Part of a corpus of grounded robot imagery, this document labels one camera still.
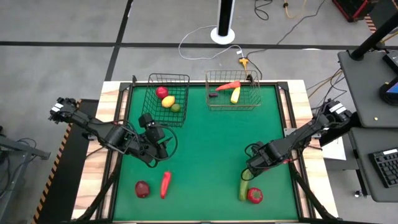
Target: green table surface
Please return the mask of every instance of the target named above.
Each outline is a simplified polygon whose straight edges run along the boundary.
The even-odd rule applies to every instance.
[[[154,169],[132,156],[123,156],[114,220],[296,220],[287,165],[250,181],[249,187],[257,187],[264,194],[260,204],[238,199],[240,174],[248,159],[244,148],[257,141],[282,138],[275,87],[262,86],[260,91],[262,105],[252,111],[210,111],[205,87],[191,86],[185,123],[173,128],[178,136],[175,155]],[[145,92],[146,88],[135,87],[132,93],[129,120],[139,133],[144,131],[137,119]],[[169,152],[174,145],[175,141],[170,141]],[[161,199],[160,185],[167,170],[172,173],[172,181],[166,198]],[[147,198],[134,193],[139,180],[150,185]]]

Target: red carrot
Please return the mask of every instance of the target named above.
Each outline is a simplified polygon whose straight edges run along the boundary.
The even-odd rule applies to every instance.
[[[164,172],[162,186],[160,188],[160,197],[164,199],[166,197],[167,189],[169,187],[169,183],[172,180],[172,173],[169,171]]]
[[[229,84],[225,84],[225,85],[219,86],[219,87],[216,89],[216,91],[219,91],[219,90],[227,90],[227,89],[230,89],[230,88],[237,88],[237,87],[240,87],[240,86],[241,86],[241,82],[235,81],[235,82],[231,82],[231,83],[229,83]]]

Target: wooden table frame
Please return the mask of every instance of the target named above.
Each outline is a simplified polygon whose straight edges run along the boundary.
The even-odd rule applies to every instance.
[[[134,82],[134,84],[131,82],[104,82],[96,118],[102,121],[127,119],[127,113],[125,113],[125,111],[129,111],[129,107],[131,105],[131,98],[128,96],[131,96],[134,85],[146,86],[146,83],[147,82]],[[204,81],[190,82],[190,85],[204,86],[204,84]],[[303,80],[264,80],[261,81],[261,85],[275,86],[280,116],[281,118],[284,118],[281,119],[282,127],[301,127],[312,119],[312,112]],[[313,139],[311,141],[311,145],[319,147],[319,142]],[[98,142],[91,142],[87,153],[90,153],[99,147],[100,145]],[[338,214],[325,163],[323,161],[322,151],[313,148],[306,148],[302,157],[303,159],[295,161],[296,169],[302,174],[303,179],[309,184],[312,192],[317,196],[322,205],[329,213],[337,217]],[[78,218],[83,214],[88,206],[90,206],[91,202],[100,191],[101,186],[106,181],[106,177],[109,177],[115,164],[120,160],[120,154],[117,152],[107,151],[106,149],[102,149],[87,158],[83,168],[72,218]],[[97,211],[91,219],[113,219],[114,204],[116,200],[116,197],[113,196],[116,195],[116,189],[117,186],[112,186],[108,190],[101,205],[102,209]],[[307,200],[300,186],[295,182],[293,182],[293,189],[295,195],[297,195],[296,207],[298,216],[320,218],[319,214]]]

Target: green lime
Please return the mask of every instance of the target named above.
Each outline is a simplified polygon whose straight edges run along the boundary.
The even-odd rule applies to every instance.
[[[180,109],[181,109],[181,106],[178,103],[173,104],[173,106],[172,106],[173,112],[179,112]]]

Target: white paper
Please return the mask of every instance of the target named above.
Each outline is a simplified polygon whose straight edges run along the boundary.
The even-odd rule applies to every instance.
[[[324,158],[346,160],[342,137],[322,146],[322,151]]]

